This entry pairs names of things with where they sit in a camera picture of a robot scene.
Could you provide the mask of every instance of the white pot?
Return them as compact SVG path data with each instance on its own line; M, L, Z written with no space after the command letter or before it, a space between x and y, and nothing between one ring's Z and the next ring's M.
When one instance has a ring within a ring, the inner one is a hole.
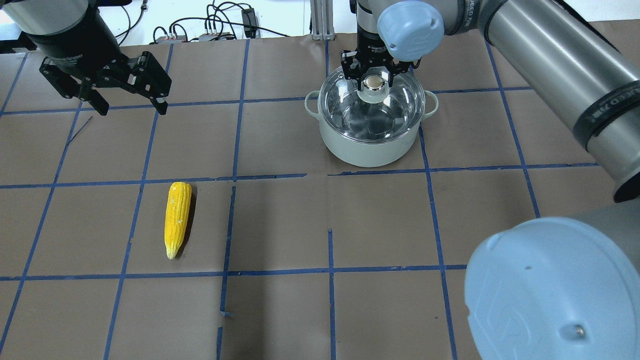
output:
M438 97L433 92L425 90L424 93L434 100L435 108L423 114L420 119L421 122L435 114L439 106ZM327 120L319 112L316 113L309 109L309 99L319 94L320 91L316 90L306 96L305 109L309 115L318 120L324 144L340 160L358 167L381 167L401 158L413 145L420 123L413 126L402 136L380 143L360 142L340 134L327 123Z

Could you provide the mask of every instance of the corn cob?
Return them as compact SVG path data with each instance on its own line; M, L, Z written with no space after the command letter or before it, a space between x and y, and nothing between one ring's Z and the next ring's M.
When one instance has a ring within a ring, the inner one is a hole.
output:
M182 182L171 184L164 218L164 245L166 246L166 257L169 259L175 258L184 241L190 204L191 185Z

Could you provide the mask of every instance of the screw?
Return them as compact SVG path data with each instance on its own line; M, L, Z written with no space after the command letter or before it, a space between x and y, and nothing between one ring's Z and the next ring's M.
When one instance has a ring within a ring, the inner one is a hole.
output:
M584 331L584 328L580 325L575 326L575 333L578 334L578 336L580 336L581 338L587 335L586 331Z

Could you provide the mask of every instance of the light blue cap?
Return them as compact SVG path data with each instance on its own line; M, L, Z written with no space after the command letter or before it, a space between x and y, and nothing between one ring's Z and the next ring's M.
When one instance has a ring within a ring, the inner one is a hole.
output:
M485 360L640 359L640 275L577 220L541 218L485 240L465 302Z
M380 14L378 33L391 56L401 61L415 61L440 45L444 21L430 4L401 1Z

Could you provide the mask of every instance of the blue joint cap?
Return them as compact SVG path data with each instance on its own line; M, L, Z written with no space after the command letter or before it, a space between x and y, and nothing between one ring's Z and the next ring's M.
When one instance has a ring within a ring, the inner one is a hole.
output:
M378 33L391 56L400 61L415 61L440 45L444 20L430 4L401 1L380 14Z

